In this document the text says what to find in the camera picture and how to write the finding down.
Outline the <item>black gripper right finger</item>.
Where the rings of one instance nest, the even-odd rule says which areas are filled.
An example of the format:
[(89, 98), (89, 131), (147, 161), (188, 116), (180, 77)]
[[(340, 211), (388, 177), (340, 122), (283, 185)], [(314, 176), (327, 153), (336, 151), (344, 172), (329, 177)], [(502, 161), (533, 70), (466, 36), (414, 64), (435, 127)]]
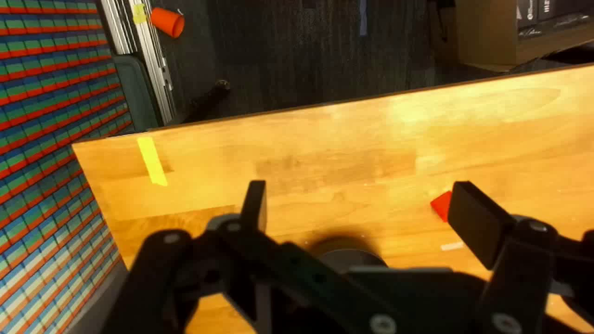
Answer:
[(481, 334), (572, 334), (546, 315), (552, 292), (594, 322), (591, 229), (570, 239), (544, 220), (505, 211), (472, 181), (453, 183), (448, 222), (492, 272), (474, 315)]

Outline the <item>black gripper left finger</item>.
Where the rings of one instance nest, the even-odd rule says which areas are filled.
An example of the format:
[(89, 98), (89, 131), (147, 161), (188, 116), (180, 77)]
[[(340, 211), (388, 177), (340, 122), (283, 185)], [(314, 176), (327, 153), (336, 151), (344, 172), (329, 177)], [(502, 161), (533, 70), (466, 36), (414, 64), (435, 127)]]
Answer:
[(106, 318), (104, 334), (184, 334), (199, 302), (225, 294), (258, 334), (338, 330), (398, 334), (396, 309), (294, 242), (264, 233), (266, 183), (249, 183), (240, 213), (151, 233)]

